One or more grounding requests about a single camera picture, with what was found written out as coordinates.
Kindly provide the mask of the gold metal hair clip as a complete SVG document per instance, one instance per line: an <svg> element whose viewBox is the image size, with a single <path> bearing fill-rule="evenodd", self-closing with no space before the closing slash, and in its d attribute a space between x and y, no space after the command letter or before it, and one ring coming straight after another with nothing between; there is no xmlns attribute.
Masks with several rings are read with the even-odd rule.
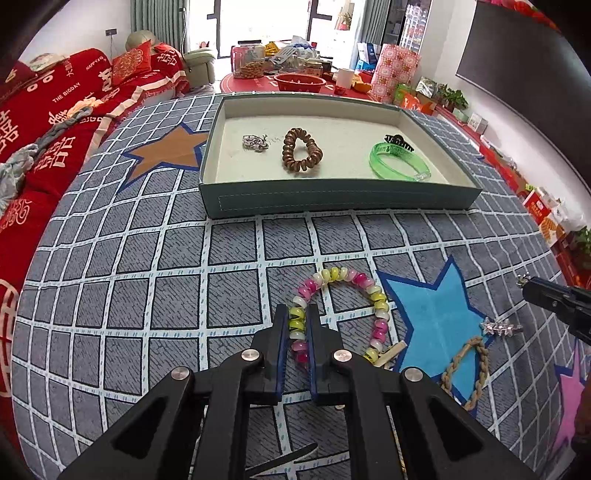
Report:
<svg viewBox="0 0 591 480"><path fill-rule="evenodd" d="M394 344L379 356L379 358L374 363L374 366L377 368L383 368L387 366L391 361L396 359L406 348L407 343L405 341L400 341Z"/></svg>

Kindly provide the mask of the green translucent bangle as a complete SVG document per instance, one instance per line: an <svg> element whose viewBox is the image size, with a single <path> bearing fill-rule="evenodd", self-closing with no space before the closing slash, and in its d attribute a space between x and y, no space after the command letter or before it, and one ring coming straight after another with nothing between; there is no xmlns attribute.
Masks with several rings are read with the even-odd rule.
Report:
<svg viewBox="0 0 591 480"><path fill-rule="evenodd" d="M419 155L391 143L378 143L369 156L370 169L384 180L424 182L431 178L428 164Z"/></svg>

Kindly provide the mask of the silver heart pendant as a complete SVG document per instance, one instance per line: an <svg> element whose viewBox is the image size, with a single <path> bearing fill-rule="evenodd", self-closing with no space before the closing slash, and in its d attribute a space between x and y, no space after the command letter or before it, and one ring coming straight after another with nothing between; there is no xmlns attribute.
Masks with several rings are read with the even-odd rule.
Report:
<svg viewBox="0 0 591 480"><path fill-rule="evenodd" d="M259 136L247 134L242 137L242 147L257 153L262 153L269 149L269 143L266 140L266 135Z"/></svg>

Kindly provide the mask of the grey blue blanket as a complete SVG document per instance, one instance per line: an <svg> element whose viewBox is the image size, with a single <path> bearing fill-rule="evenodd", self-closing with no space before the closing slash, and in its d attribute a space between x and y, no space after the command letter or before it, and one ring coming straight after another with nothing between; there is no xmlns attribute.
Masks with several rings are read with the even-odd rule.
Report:
<svg viewBox="0 0 591 480"><path fill-rule="evenodd" d="M1 164L1 215L4 215L10 203L16 199L25 174L32 169L40 156L47 151L50 143L56 140L69 127L89 117L92 111L93 107L91 105L83 105L75 109L64 121L53 125L35 142L20 148L6 162Z"/></svg>

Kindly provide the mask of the dark green jewelry tray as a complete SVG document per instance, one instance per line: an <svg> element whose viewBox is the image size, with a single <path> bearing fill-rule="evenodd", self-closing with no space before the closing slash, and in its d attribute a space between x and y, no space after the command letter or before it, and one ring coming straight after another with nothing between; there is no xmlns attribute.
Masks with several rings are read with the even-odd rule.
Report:
<svg viewBox="0 0 591 480"><path fill-rule="evenodd" d="M200 167L206 213L223 219L349 209L467 209L482 189L426 121L393 106L324 95L224 96ZM294 127L303 128L322 151L321 162L305 172L291 172L283 164L284 137ZM266 135L269 149L244 149L247 134ZM395 134L428 164L429 180L384 180L370 169L372 147Z"/></svg>

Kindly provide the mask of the red round coffee table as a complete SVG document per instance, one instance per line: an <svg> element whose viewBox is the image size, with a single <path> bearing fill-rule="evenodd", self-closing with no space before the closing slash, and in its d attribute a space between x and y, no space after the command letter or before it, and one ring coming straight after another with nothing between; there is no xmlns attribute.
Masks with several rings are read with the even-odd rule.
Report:
<svg viewBox="0 0 591 480"><path fill-rule="evenodd" d="M279 84L270 76L256 79L235 79L231 73L225 75L219 84L222 93L242 92L278 92ZM353 89L346 89L342 98L352 98L370 101L370 96L365 93L356 92Z"/></svg>

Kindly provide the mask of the pink floral wrapped box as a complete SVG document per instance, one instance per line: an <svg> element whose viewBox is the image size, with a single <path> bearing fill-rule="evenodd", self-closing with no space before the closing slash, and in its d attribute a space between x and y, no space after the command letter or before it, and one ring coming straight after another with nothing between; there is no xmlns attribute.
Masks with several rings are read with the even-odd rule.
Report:
<svg viewBox="0 0 591 480"><path fill-rule="evenodd" d="M399 45L384 44L370 82L370 97L379 103L392 104L399 84L410 84L421 55Z"/></svg>

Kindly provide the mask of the black television screen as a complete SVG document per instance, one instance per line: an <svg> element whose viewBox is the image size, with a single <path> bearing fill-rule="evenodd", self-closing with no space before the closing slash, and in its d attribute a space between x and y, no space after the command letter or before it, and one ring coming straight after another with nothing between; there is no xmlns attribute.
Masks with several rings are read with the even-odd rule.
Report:
<svg viewBox="0 0 591 480"><path fill-rule="evenodd" d="M590 74L561 34L478 1L457 76L521 116L590 183Z"/></svg>

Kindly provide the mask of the clear snack jar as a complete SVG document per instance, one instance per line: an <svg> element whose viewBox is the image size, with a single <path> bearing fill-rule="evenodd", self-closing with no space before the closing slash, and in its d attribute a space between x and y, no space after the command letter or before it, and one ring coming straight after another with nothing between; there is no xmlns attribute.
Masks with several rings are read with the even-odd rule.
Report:
<svg viewBox="0 0 591 480"><path fill-rule="evenodd" d="M256 79L264 75L264 46L259 41L240 42L230 48L230 65L235 79Z"/></svg>

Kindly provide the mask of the red square cushion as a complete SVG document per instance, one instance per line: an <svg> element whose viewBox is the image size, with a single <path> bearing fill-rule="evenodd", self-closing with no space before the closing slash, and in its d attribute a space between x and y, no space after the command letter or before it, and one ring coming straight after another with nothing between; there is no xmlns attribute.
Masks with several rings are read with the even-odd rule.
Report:
<svg viewBox="0 0 591 480"><path fill-rule="evenodd" d="M114 87L151 70L151 42L145 41L112 61L111 80Z"/></svg>

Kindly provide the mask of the red sofa cover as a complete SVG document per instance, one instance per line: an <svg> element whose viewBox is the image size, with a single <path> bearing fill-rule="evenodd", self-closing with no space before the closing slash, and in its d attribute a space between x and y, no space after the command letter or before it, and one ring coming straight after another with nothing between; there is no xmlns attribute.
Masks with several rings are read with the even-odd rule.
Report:
<svg viewBox="0 0 591 480"><path fill-rule="evenodd" d="M1 85L1 165L32 160L1 195L1 431L18 436L11 356L24 280L50 216L83 163L136 108L189 89L181 54L145 41L114 60L90 48L35 71L17 62Z"/></svg>

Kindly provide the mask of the green potted plant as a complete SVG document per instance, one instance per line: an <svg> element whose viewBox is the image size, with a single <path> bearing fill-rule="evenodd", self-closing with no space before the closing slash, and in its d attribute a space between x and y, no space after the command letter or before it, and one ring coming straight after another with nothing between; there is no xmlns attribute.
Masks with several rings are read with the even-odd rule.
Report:
<svg viewBox="0 0 591 480"><path fill-rule="evenodd" d="M469 107L463 92L452 89L447 84L438 85L437 97L438 103L450 112L454 112L455 109L463 111Z"/></svg>

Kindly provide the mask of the silver star hair clip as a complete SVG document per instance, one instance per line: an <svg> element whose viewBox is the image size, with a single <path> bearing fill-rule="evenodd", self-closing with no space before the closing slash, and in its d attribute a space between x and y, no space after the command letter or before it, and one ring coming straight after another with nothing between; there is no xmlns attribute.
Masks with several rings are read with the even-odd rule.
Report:
<svg viewBox="0 0 591 480"><path fill-rule="evenodd" d="M480 324L480 327L485 336L512 337L523 332L521 325L511 323L509 319L491 320L487 318Z"/></svg>

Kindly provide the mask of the grey checked star tablecloth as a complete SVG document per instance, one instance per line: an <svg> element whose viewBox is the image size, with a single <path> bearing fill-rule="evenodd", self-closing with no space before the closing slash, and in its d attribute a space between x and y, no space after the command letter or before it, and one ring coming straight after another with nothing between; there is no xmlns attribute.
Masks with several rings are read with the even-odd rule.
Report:
<svg viewBox="0 0 591 480"><path fill-rule="evenodd" d="M450 287L520 332L491 340L477 420L532 470L590 375L590 350L517 280L561 281L560 267L520 199L447 123L391 110L379 132L433 145L475 178L467 210L280 213L213 220L199 177L158 167L128 181L139 146L173 126L207 130L228 99L207 96L139 110L81 169L32 258L16 316L13 411L34 476L54 479L174 367L204 370L249 347L305 281L342 267L394 276L416 300Z"/></svg>

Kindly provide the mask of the black hair claw clip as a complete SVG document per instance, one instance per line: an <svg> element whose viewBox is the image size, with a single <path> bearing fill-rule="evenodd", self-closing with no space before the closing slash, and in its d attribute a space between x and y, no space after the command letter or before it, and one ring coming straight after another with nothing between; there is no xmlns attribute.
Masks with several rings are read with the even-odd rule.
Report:
<svg viewBox="0 0 591 480"><path fill-rule="evenodd" d="M414 147L410 143L408 143L401 134L386 135L385 141L389 144L399 146L409 152L414 151Z"/></svg>

